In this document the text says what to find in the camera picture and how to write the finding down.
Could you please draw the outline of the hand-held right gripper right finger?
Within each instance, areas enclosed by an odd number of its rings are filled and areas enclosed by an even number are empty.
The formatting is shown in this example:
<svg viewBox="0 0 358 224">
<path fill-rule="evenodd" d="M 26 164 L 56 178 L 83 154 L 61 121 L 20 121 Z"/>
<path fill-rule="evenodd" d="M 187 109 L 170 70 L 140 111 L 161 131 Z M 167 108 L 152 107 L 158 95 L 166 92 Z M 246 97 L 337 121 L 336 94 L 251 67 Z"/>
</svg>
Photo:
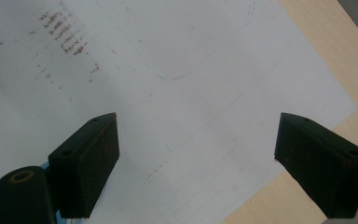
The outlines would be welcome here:
<svg viewBox="0 0 358 224">
<path fill-rule="evenodd" d="M 274 158 L 327 217 L 355 217 L 358 146 L 311 119 L 282 113 Z"/>
</svg>

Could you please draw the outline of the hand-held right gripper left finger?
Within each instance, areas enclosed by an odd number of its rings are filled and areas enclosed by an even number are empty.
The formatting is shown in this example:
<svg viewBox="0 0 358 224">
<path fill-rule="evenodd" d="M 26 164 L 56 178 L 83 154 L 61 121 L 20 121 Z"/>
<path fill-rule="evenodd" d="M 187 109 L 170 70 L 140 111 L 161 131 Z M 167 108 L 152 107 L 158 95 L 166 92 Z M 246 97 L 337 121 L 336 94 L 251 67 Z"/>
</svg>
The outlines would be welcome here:
<svg viewBox="0 0 358 224">
<path fill-rule="evenodd" d="M 90 217 L 119 155 L 115 113 L 90 119 L 48 155 L 62 217 Z"/>
</svg>

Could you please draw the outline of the white table mat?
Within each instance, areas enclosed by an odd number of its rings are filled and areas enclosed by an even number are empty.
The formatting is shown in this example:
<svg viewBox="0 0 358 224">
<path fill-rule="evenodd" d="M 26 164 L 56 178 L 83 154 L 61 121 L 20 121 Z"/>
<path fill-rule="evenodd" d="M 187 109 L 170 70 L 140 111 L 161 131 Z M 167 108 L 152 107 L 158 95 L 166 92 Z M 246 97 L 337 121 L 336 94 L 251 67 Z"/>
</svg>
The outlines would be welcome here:
<svg viewBox="0 0 358 224">
<path fill-rule="evenodd" d="M 217 224 L 281 171 L 281 113 L 354 108 L 278 0 L 0 0 L 0 178 L 117 115 L 88 224 Z"/>
</svg>

